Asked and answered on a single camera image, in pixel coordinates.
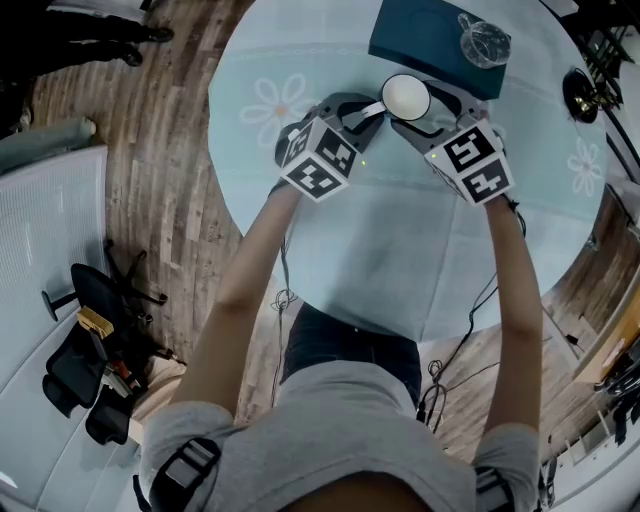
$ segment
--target black shoe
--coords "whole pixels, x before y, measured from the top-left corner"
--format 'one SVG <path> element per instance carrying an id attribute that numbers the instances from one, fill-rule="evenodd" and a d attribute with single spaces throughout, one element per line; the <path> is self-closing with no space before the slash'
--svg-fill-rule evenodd
<path id="1" fill-rule="evenodd" d="M 137 68 L 142 64 L 142 54 L 136 50 L 133 46 L 120 56 L 120 58 L 132 68 Z"/>
<path id="2" fill-rule="evenodd" d="M 150 28 L 147 41 L 154 43 L 168 43 L 173 39 L 173 30 L 170 28 Z"/>

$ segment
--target gray t-shirt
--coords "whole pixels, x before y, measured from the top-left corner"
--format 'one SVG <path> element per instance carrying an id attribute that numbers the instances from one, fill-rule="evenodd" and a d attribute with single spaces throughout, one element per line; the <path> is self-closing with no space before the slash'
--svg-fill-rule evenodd
<path id="1" fill-rule="evenodd" d="M 334 361 L 295 373 L 276 407 L 248 427 L 235 427 L 228 411 L 203 402 L 160 410 L 142 447 L 147 496 L 158 469 L 195 437 L 216 441 L 222 455 L 187 512 L 278 511 L 365 471 L 405 482 L 434 512 L 495 510 L 504 484 L 517 512 L 533 510 L 537 500 L 533 429 L 497 427 L 481 440 L 473 465 L 456 460 L 416 421 L 405 386 L 370 363 Z"/>

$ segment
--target light blue tablecloth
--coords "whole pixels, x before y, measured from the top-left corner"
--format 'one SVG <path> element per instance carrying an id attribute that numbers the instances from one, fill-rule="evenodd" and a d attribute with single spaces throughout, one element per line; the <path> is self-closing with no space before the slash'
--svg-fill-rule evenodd
<path id="1" fill-rule="evenodd" d="M 562 78 L 582 66 L 560 25 L 534 1 L 456 0 L 513 37 L 491 122 L 505 140 L 541 291 L 569 268 L 590 234 L 604 187 L 600 120 L 576 124 Z M 376 95 L 406 70 L 367 54 L 381 0 L 258 0 L 236 29 L 210 88 L 210 151 L 225 201 L 245 232 L 278 178 L 273 147 L 283 126 L 333 92 Z M 453 117 L 439 102 L 421 121 Z M 304 201 L 288 262 L 291 286 L 314 307 L 364 328 L 415 340 L 462 334 L 495 271 L 482 208 L 458 199 L 421 155 L 385 124 L 326 202 Z M 476 328 L 499 321 L 497 299 Z"/>

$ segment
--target white cup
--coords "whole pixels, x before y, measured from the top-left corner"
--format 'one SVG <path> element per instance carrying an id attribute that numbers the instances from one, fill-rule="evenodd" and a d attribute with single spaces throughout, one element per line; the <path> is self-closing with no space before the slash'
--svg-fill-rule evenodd
<path id="1" fill-rule="evenodd" d="M 411 75 L 394 75 L 382 86 L 382 100 L 362 110 L 364 118 L 389 112 L 403 121 L 416 121 L 431 106 L 431 93 L 421 80 Z"/>

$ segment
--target cable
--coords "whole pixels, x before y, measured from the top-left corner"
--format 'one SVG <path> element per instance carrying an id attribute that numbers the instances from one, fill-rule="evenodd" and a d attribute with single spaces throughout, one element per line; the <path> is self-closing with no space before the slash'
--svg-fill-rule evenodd
<path id="1" fill-rule="evenodd" d="M 280 290 L 276 294 L 275 300 L 271 303 L 271 307 L 278 312 L 278 345 L 280 347 L 280 354 L 278 356 L 278 366 L 276 366 L 276 373 L 273 376 L 273 384 L 271 386 L 271 407 L 275 403 L 276 388 L 278 383 L 278 374 L 280 373 L 280 367 L 282 366 L 282 315 L 286 309 L 298 299 L 298 296 L 289 288 L 289 265 L 287 264 L 287 252 L 289 251 L 289 244 L 287 239 L 282 241 L 280 246 L 280 261 L 282 262 L 282 271 L 284 273 L 284 290 Z"/>
<path id="2" fill-rule="evenodd" d="M 481 370 L 478 370 L 476 373 L 472 373 L 466 379 L 458 382 L 455 386 L 449 388 L 449 393 L 451 393 L 454 389 L 459 388 L 463 384 L 466 384 L 467 382 L 469 382 L 474 377 L 480 375 L 482 372 L 490 370 L 491 368 L 493 368 L 494 366 L 498 366 L 499 364 L 500 364 L 500 361 L 496 361 L 495 363 L 489 364 L 489 365 L 485 366 L 484 368 L 482 368 Z"/>
<path id="3" fill-rule="evenodd" d="M 518 218 L 518 221 L 520 222 L 520 228 L 522 229 L 522 236 L 526 238 L 526 236 L 527 236 L 527 224 L 524 221 L 524 218 L 522 217 L 522 215 L 520 215 L 520 212 L 518 212 L 518 203 L 516 203 L 515 201 L 509 199 L 504 194 L 503 194 L 503 197 L 507 200 L 507 202 L 509 204 L 509 208 L 511 209 L 511 211 Z M 489 289 L 489 287 L 491 286 L 491 283 L 493 283 L 493 280 L 496 278 L 496 276 L 497 276 L 497 274 L 494 273 L 493 276 L 491 277 L 491 279 L 489 280 L 489 282 L 480 291 L 480 293 L 476 297 L 476 300 L 473 302 L 473 307 L 471 308 L 471 311 L 469 311 L 469 330 L 462 337 L 462 340 L 460 340 L 460 343 L 458 343 L 458 346 L 455 348 L 455 350 L 447 358 L 447 361 L 443 364 L 442 361 L 440 361 L 439 359 L 435 359 L 435 360 L 431 361 L 429 363 L 429 366 L 427 367 L 427 371 L 429 372 L 429 375 L 431 375 L 432 385 L 429 386 L 427 388 L 427 390 L 424 392 L 424 394 L 422 395 L 422 399 L 420 400 L 420 403 L 418 404 L 418 412 L 416 414 L 416 419 L 419 422 L 424 423 L 425 425 L 427 425 L 427 427 L 431 428 L 431 418 L 433 417 L 433 415 L 435 413 L 435 407 L 436 407 L 436 403 L 438 401 L 438 398 L 440 397 L 440 395 L 442 395 L 442 406 L 440 407 L 440 411 L 439 411 L 439 413 L 437 415 L 437 419 L 436 419 L 435 425 L 432 428 L 432 432 L 434 434 L 437 432 L 438 427 L 440 426 L 440 423 L 442 421 L 442 415 L 444 414 L 444 409 L 445 409 L 445 406 L 447 404 L 447 393 L 448 393 L 448 391 L 447 391 L 447 388 L 445 388 L 442 384 L 440 384 L 440 379 L 442 378 L 442 374 L 447 370 L 447 368 L 449 368 L 449 366 L 451 365 L 451 363 L 453 362 L 455 357 L 458 355 L 458 352 L 460 352 L 460 349 L 462 348 L 462 346 L 467 342 L 467 340 L 471 336 L 471 333 L 473 332 L 473 328 L 475 326 L 475 323 L 474 323 L 474 320 L 473 320 L 473 315 L 482 306 L 484 306 L 487 303 L 487 301 L 491 297 L 493 297 L 493 295 L 498 291 L 498 286 L 496 285 L 496 287 L 491 291 L 491 293 L 489 293 L 489 295 L 487 295 L 484 299 L 482 299 L 483 294 Z M 434 393 L 434 396 L 433 396 L 433 399 L 431 400 L 431 405 L 429 407 L 429 412 L 426 412 L 426 410 L 427 410 L 427 396 L 431 392 Z"/>

